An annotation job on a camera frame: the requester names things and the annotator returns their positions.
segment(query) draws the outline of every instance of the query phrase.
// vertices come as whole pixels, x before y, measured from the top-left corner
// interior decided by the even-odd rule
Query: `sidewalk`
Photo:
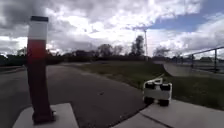
[[[208,71],[202,71],[197,69],[192,69],[190,67],[183,67],[174,64],[164,63],[164,69],[172,76],[177,77],[209,77],[214,79],[224,80],[223,74],[215,74]]]
[[[169,107],[152,104],[114,128],[223,128],[224,111],[172,100]]]

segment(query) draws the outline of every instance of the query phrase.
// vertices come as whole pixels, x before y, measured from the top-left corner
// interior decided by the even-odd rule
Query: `green grass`
[[[165,74],[173,84],[173,98],[224,110],[224,81],[211,78],[171,77],[162,65],[150,62],[97,62],[79,67],[142,89],[146,80]]]

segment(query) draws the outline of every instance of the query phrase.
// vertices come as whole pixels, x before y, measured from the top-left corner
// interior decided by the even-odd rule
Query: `tree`
[[[153,53],[153,56],[155,57],[166,57],[166,55],[169,53],[170,49],[167,49],[166,47],[157,47],[156,50]]]
[[[136,38],[135,43],[133,43],[132,46],[131,46],[130,55],[142,56],[144,54],[143,41],[144,41],[144,38],[142,36],[138,36]]]
[[[112,55],[112,46],[110,44],[102,44],[98,47],[100,56],[108,57]]]
[[[135,40],[136,42],[136,55],[137,56],[142,56],[144,54],[144,50],[143,50],[143,41],[144,38],[142,36],[138,36]]]
[[[26,53],[27,53],[27,48],[26,47],[17,50],[17,55],[19,55],[19,56],[26,55]]]
[[[123,50],[123,47],[121,45],[117,45],[113,47],[113,55],[120,55]]]

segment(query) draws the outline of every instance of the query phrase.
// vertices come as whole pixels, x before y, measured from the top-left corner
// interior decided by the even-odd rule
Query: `cloud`
[[[206,16],[207,22],[198,26],[194,32],[180,32],[161,44],[173,51],[195,52],[224,46],[224,14]]]
[[[102,43],[130,46],[136,34],[142,32],[127,28],[199,13],[201,3],[202,0],[7,0],[0,2],[0,36],[20,39],[15,41],[17,47],[5,42],[8,47],[25,46],[30,16],[44,15],[50,18],[49,47],[66,51],[91,49]],[[148,33],[149,41],[159,44],[171,39],[167,35],[173,38],[179,32],[149,30]]]

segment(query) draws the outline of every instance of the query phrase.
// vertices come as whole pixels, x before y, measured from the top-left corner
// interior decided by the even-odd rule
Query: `post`
[[[47,17],[32,16],[27,44],[27,72],[34,124],[54,121],[46,85]]]
[[[214,72],[217,72],[217,49],[215,49]]]
[[[146,61],[148,61],[148,45],[147,45],[147,36],[146,36],[146,30],[144,30],[145,32],[145,46],[146,46]]]
[[[191,55],[191,68],[194,68],[194,54]]]

